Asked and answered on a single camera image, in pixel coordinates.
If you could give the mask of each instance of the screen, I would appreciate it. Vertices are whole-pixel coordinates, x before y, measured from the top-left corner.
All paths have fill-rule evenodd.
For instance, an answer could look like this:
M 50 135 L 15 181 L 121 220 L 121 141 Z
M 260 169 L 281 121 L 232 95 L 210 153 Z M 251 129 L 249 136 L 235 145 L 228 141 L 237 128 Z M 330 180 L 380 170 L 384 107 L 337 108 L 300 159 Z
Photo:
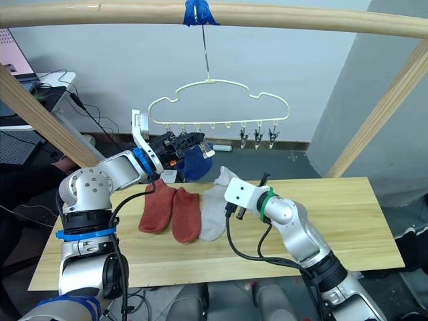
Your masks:
M 0 29 L 0 62 L 17 78 L 34 74 L 9 29 Z

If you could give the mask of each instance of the red sock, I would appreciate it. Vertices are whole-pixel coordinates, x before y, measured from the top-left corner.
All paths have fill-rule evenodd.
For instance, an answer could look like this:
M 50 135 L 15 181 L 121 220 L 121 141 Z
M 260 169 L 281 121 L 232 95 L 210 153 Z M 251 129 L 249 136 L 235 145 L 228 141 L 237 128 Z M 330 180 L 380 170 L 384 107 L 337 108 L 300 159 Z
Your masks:
M 192 242 L 201 232 L 199 194 L 177 189 L 173 200 L 173 235 L 178 242 Z
M 162 179 L 155 182 L 156 192 L 146 195 L 144 212 L 138 229 L 146 233 L 155 233 L 167 228 L 173 212 L 173 196 L 176 189 L 166 185 Z M 147 185 L 146 192 L 152 189 Z

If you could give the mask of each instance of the computer monitor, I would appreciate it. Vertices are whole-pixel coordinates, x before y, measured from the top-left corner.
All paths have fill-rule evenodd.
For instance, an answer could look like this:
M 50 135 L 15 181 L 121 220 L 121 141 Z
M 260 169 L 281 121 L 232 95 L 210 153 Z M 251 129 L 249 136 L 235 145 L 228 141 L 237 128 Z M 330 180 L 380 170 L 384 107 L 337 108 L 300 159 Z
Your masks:
M 21 82 L 38 80 L 9 29 L 0 29 L 0 63 Z

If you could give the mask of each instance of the green ring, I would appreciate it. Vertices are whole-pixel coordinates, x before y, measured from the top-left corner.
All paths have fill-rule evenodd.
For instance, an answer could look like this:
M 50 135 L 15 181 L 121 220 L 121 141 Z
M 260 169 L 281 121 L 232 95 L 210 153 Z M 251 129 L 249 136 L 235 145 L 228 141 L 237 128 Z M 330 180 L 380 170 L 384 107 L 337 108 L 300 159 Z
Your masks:
M 271 197 L 273 196 L 278 196 L 278 194 L 274 193 L 274 189 L 270 187 L 269 191 L 267 192 L 267 196 L 265 198 L 265 200 L 263 201 L 263 204 L 261 204 L 261 209 L 260 209 L 260 220 L 262 222 L 265 221 L 265 207 L 266 204 L 268 203 L 268 201 L 271 199 Z

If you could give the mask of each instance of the white sock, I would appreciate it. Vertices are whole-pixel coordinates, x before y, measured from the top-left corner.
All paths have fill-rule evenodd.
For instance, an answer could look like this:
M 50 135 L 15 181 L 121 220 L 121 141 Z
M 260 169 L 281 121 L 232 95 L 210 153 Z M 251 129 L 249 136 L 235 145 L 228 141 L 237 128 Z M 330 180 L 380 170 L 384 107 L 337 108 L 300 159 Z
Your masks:
M 233 177 L 237 177 L 227 167 L 220 168 L 220 176 L 214 181 L 215 186 L 203 193 L 203 208 L 201 213 L 202 227 L 199 239 L 214 241 L 223 234 L 226 227 L 225 192 Z
M 218 176 L 217 179 L 214 180 L 214 184 L 227 187 L 233 177 L 238 178 L 238 176 L 234 172 L 232 172 L 227 167 L 222 166 L 220 167 L 220 176 Z

